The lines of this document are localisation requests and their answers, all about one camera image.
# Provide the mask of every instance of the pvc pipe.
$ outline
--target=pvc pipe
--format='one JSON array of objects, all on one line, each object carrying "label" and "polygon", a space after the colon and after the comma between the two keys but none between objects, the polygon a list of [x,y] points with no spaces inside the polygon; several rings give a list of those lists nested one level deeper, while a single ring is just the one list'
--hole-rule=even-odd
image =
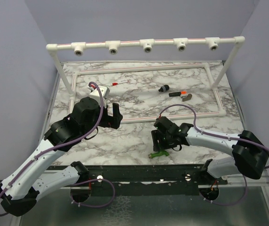
[{"label": "pvc pipe", "polygon": [[[235,44],[237,42],[241,42],[241,40],[238,40],[238,37],[234,38],[217,38],[220,43],[223,44]],[[207,44],[206,39],[187,39],[188,44]],[[154,43],[152,45],[174,45],[173,39],[159,39],[154,40]],[[137,47],[140,46],[140,41],[121,41],[120,47]],[[106,42],[87,42],[86,48],[107,48]],[[68,49],[74,49],[72,48],[71,44],[58,44],[57,45],[58,50],[68,50]]]},{"label": "pvc pipe", "polygon": [[232,64],[237,52],[239,51],[240,47],[243,45],[245,38],[243,36],[235,37],[238,41],[236,42],[235,46],[233,47],[232,51],[230,52],[228,59],[224,63],[222,70],[220,71],[216,81],[212,84],[212,89],[217,87],[219,82],[221,81],[222,77],[224,76],[225,72],[228,70],[229,66]]},{"label": "pvc pipe", "polygon": [[[208,113],[197,113],[198,118],[205,118],[205,117],[215,117],[215,116],[222,116],[220,112],[208,112]],[[166,116],[172,120],[180,120],[180,119],[193,119],[193,114],[184,114],[184,115],[170,115]],[[156,121],[157,117],[144,117],[144,118],[137,118],[137,119],[123,119],[121,124],[132,124],[132,123],[140,123],[140,122],[154,122]]]},{"label": "pvc pipe", "polygon": [[[214,83],[214,79],[213,79],[213,76],[212,76],[212,73],[211,73],[211,70],[210,70],[210,65],[209,63],[204,63],[204,68],[205,68],[205,71],[209,77],[209,81],[210,81],[210,86],[212,86],[212,84]],[[212,88],[213,92],[214,92],[214,96],[215,96],[215,99],[217,101],[217,104],[218,104],[218,109],[219,109],[219,112],[221,113],[221,116],[224,116],[226,115],[226,111],[223,107],[223,104],[222,104],[222,101],[219,97],[219,93],[218,93],[218,90],[217,88]]]},{"label": "pvc pipe", "polygon": [[69,93],[70,96],[74,95],[74,92],[72,90],[72,87],[71,85],[69,84],[68,80],[67,80],[67,77],[63,71],[63,68],[62,68],[62,65],[58,59],[58,56],[57,56],[57,52],[49,52],[50,56],[53,58],[54,60],[54,63],[55,63],[55,66],[58,70],[58,73],[67,89],[67,92]]},{"label": "pvc pipe", "polygon": [[[179,69],[179,67],[182,66],[186,66],[185,68],[198,68],[198,67],[204,67],[209,81],[210,81],[210,85],[214,83],[213,77],[212,77],[212,73],[210,70],[210,65],[208,63],[198,63],[198,64],[187,64],[187,65],[173,65],[173,68],[176,69],[175,67],[177,67],[177,69]],[[153,66],[151,68],[156,68],[156,70],[167,70],[166,68],[167,66]],[[138,67],[138,68],[145,68],[150,70],[150,67]],[[130,68],[119,68],[118,70],[123,70],[123,72],[128,72]],[[104,73],[104,70],[93,70],[93,72],[91,74],[96,74],[98,73],[97,71],[102,71],[102,73]],[[81,72],[78,72],[74,75],[73,77],[73,90],[76,93],[76,83],[77,83],[77,76],[78,74],[81,74]],[[199,118],[204,118],[204,117],[216,117],[216,116],[225,116],[226,115],[226,111],[223,108],[223,104],[222,101],[219,97],[218,94],[218,90],[217,88],[213,88],[213,92],[214,92],[214,96],[215,99],[217,101],[217,105],[218,105],[218,112],[210,112],[210,113],[198,113],[197,116]],[[73,111],[73,106],[74,106],[74,102],[75,102],[75,97],[70,99],[70,106],[69,106],[69,113],[71,113]],[[136,118],[136,119],[124,119],[122,120],[121,124],[131,124],[131,123],[140,123],[140,122],[153,122],[156,120],[157,117],[144,117],[144,118]],[[194,118],[193,114],[186,114],[186,115],[172,115],[172,116],[168,116],[168,118],[172,118],[174,120],[181,120],[181,119],[191,119]]]},{"label": "pvc pipe", "polygon": [[77,92],[77,78],[78,78],[78,72],[76,72],[73,75],[73,82],[72,82],[72,90],[75,93],[72,97],[69,99],[69,107],[68,107],[68,114],[71,114],[73,112],[74,103],[76,101],[76,92]]},{"label": "pvc pipe", "polygon": [[176,69],[199,68],[199,67],[203,67],[203,63],[186,64],[186,65],[98,69],[98,70],[80,71],[79,74],[85,75],[85,74],[107,74],[107,73],[122,73],[122,72],[143,72],[143,71],[176,70]]}]

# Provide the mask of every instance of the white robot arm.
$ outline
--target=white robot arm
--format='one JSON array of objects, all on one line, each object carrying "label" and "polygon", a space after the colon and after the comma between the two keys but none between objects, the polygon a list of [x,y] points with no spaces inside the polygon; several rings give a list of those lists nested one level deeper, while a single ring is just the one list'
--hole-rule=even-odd
[{"label": "white robot arm", "polygon": [[[118,104],[113,103],[113,116],[109,116],[104,104],[109,89],[96,87],[98,90],[93,90],[89,97],[75,104],[70,115],[51,125],[44,140],[14,173],[0,180],[1,205],[7,213],[21,216],[49,193],[90,179],[89,171],[79,161],[58,173],[45,177],[41,175],[82,138],[88,139],[85,135],[97,126],[119,128],[122,115]],[[230,155],[221,160],[208,160],[203,165],[200,175],[206,181],[237,173],[259,179],[269,157],[269,152],[261,148],[262,143],[246,130],[241,134],[223,134],[200,130],[188,123],[177,126],[166,117],[157,119],[154,126],[156,130],[151,134],[155,152],[177,146],[181,150],[181,145],[197,145]]]}]

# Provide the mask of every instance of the green plastic part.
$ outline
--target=green plastic part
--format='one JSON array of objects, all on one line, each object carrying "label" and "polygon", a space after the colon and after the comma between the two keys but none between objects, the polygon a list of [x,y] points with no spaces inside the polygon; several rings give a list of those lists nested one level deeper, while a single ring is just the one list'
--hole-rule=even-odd
[{"label": "green plastic part", "polygon": [[153,159],[155,157],[159,157],[162,155],[169,156],[169,153],[165,150],[161,150],[159,152],[149,154],[148,157],[149,157],[149,159]]}]

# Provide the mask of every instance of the marble tabletop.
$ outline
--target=marble tabletop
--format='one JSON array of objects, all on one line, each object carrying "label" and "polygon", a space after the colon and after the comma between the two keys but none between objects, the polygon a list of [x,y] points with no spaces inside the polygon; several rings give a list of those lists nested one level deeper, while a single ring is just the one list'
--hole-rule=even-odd
[{"label": "marble tabletop", "polygon": [[[65,63],[64,71],[71,83],[72,74],[77,71],[177,64],[184,63]],[[223,67],[222,62],[209,62],[209,64],[215,79]],[[82,75],[77,80],[76,101],[90,93],[90,90],[87,89],[90,81],[109,86],[108,110],[111,112],[111,103],[118,103],[124,119],[157,116],[166,106],[182,103],[191,106],[197,113],[218,111],[217,102],[210,89],[209,79],[203,68]],[[113,82],[123,81],[128,82],[111,86]],[[169,92],[185,90],[193,97],[189,101],[182,102],[180,97],[169,97],[167,92],[159,93],[158,89],[164,84],[170,86]],[[219,95],[227,115],[200,118],[197,119],[197,125],[204,129],[225,133],[241,132],[243,130],[242,123],[226,76],[219,84]],[[69,95],[64,84],[60,81],[50,123],[65,117],[68,114],[68,106]],[[166,115],[188,113],[191,112],[187,109],[174,107],[168,109]],[[174,122],[180,125],[183,122],[192,123],[193,120],[174,120]],[[227,157],[226,154],[212,149],[183,146],[180,152],[168,150],[170,156],[149,159],[148,155],[153,152],[151,130],[154,130],[153,122],[122,124],[118,130],[99,128],[99,133],[95,138],[75,145],[69,152],[55,161],[54,165],[69,165],[73,161],[81,161],[86,165],[189,164],[204,163],[210,158]]]}]

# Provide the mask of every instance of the purple cable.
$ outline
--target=purple cable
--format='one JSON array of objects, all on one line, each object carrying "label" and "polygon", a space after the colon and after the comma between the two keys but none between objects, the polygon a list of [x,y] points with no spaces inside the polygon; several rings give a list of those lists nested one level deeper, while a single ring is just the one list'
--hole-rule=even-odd
[{"label": "purple cable", "polygon": [[[212,136],[212,137],[218,137],[218,138],[222,138],[222,139],[228,139],[227,136],[222,136],[222,135],[217,135],[217,134],[213,134],[213,133],[209,133],[209,132],[201,131],[201,129],[199,129],[199,128],[196,126],[196,120],[197,120],[196,112],[195,112],[194,109],[193,109],[192,107],[190,107],[190,106],[187,106],[187,105],[180,105],[180,104],[170,105],[170,106],[164,108],[164,109],[159,113],[159,115],[162,115],[162,113],[163,113],[165,110],[167,110],[167,109],[170,108],[170,107],[174,107],[174,106],[182,106],[182,107],[185,107],[185,108],[190,109],[190,110],[193,112],[193,114],[194,114],[193,126],[194,126],[194,128],[195,128],[198,132],[203,133],[203,134],[206,134],[206,135],[209,135],[209,136]],[[246,142],[246,143],[255,145],[255,146],[257,146],[257,147],[260,147],[260,148],[266,150],[266,151],[269,153],[269,148],[267,148],[267,147],[265,147],[265,146],[263,146],[263,145],[260,145],[260,144],[258,144],[258,143],[256,143],[256,142],[253,142],[253,141],[250,141],[250,140],[245,140],[245,139],[242,139],[242,138],[236,138],[236,137],[230,137],[229,139],[231,139],[231,140],[238,140],[238,141],[242,141],[242,142]]]},{"label": "purple cable", "polygon": [[106,179],[92,179],[92,180],[87,180],[87,181],[84,181],[84,182],[80,182],[80,183],[77,183],[77,184],[73,184],[71,186],[76,186],[76,185],[83,185],[83,184],[86,184],[86,183],[90,183],[90,182],[94,182],[94,181],[98,181],[98,180],[103,180],[103,181],[106,181],[107,183],[110,184],[110,186],[112,187],[112,191],[113,191],[113,194],[112,194],[112,197],[111,199],[109,200],[109,202],[103,204],[103,205],[88,205],[88,204],[84,204],[82,202],[76,202],[75,200],[73,200],[73,196],[70,195],[70,198],[72,199],[73,203],[77,204],[77,205],[81,205],[81,206],[86,206],[86,207],[90,207],[90,208],[102,208],[102,207],[105,207],[105,206],[108,206],[110,205],[113,200],[114,200],[114,197],[115,197],[115,188],[114,188],[114,185],[111,181],[109,180],[106,180]]},{"label": "purple cable", "polygon": [[246,177],[244,175],[243,175],[243,179],[244,179],[244,182],[245,182],[244,194],[242,195],[242,197],[240,199],[238,199],[235,202],[231,202],[231,203],[221,203],[221,202],[213,202],[213,201],[211,202],[210,200],[204,198],[201,193],[199,193],[199,195],[201,197],[203,197],[205,199],[205,201],[207,201],[207,202],[209,202],[211,204],[215,204],[215,205],[218,205],[218,206],[235,206],[235,205],[239,204],[240,202],[242,202],[247,196],[248,187],[247,187]]},{"label": "purple cable", "polygon": [[[100,97],[102,97],[102,92],[101,92],[101,89],[100,89],[100,87],[96,84],[96,83],[94,83],[94,82],[90,82],[88,85],[90,86],[90,85],[94,85],[95,87],[96,87],[96,89],[98,90],[98,94],[99,94],[99,96]],[[53,150],[55,150],[55,149],[58,149],[58,148],[61,148],[61,147],[65,147],[65,146],[67,146],[67,145],[71,145],[71,144],[73,144],[73,143],[75,143],[75,142],[78,142],[78,141],[80,141],[80,140],[82,140],[82,139],[84,139],[85,137],[87,137],[88,135],[90,135],[97,127],[98,127],[98,125],[99,125],[99,123],[100,123],[100,121],[101,121],[101,119],[102,119],[102,115],[103,115],[103,108],[104,108],[104,101],[103,101],[103,98],[100,98],[100,102],[101,102],[101,106],[100,106],[100,108],[101,108],[101,111],[100,111],[100,115],[98,116],[98,120],[97,120],[97,122],[96,122],[96,124],[91,128],[91,130],[89,130],[86,134],[84,134],[82,137],[79,137],[79,138],[77,138],[77,139],[75,139],[75,140],[72,140],[72,141],[69,141],[69,142],[67,142],[67,143],[64,143],[64,144],[61,144],[61,145],[57,145],[57,146],[54,146],[54,147],[51,147],[51,148],[49,148],[49,149],[47,149],[47,150],[45,150],[45,151],[43,151],[43,152],[40,152],[38,155],[36,155],[36,156],[34,156],[34,158],[35,159],[38,159],[40,156],[42,156],[42,155],[44,155],[45,153],[48,153],[48,152],[50,152],[50,151],[53,151]],[[20,171],[19,171],[19,173],[17,173],[17,175],[8,183],[8,186],[12,186],[12,184],[21,176],[21,174],[32,164],[34,162],[34,160],[30,160]],[[7,191],[8,189],[7,188],[5,188],[5,189],[3,189],[2,190],[2,192],[0,193],[0,199],[1,199],[1,197],[3,196],[3,194]],[[5,216],[5,215],[7,215],[8,213],[2,213],[2,214],[0,214],[0,217],[3,217],[3,216]]]}]

